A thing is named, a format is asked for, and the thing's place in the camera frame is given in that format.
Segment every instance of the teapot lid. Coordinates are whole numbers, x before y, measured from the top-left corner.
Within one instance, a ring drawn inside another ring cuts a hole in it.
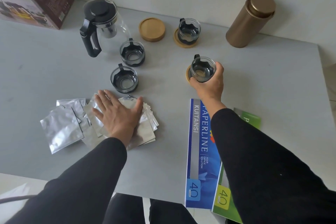
[[[91,0],[85,3],[85,18],[93,24],[106,24],[117,18],[117,6],[110,0]]]

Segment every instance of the yellow label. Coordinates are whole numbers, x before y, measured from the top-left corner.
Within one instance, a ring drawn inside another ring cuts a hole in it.
[[[218,184],[215,196],[215,206],[218,206],[224,210],[228,210],[230,204],[230,197],[231,197],[231,190]]]

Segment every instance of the pile of foil packets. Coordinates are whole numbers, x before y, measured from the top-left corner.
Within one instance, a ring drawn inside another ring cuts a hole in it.
[[[128,95],[119,101],[125,107],[133,108],[137,99]],[[56,101],[56,108],[40,121],[52,154],[79,140],[93,149],[109,137],[103,123],[93,114],[92,107],[100,110],[95,96],[88,104],[85,98]],[[158,125],[151,107],[144,103],[139,125],[127,150],[155,141],[154,131]]]

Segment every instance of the black pants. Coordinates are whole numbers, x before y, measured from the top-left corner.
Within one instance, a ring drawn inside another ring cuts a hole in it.
[[[182,205],[161,200],[150,200],[150,224],[197,224]],[[145,224],[142,197],[117,193],[112,197],[103,224]]]

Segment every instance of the person's left arm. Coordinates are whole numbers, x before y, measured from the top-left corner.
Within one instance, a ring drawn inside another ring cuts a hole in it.
[[[96,101],[102,113],[93,111],[111,137],[49,181],[7,224],[102,223],[143,103],[139,98],[133,109],[127,109],[108,90],[100,90]]]

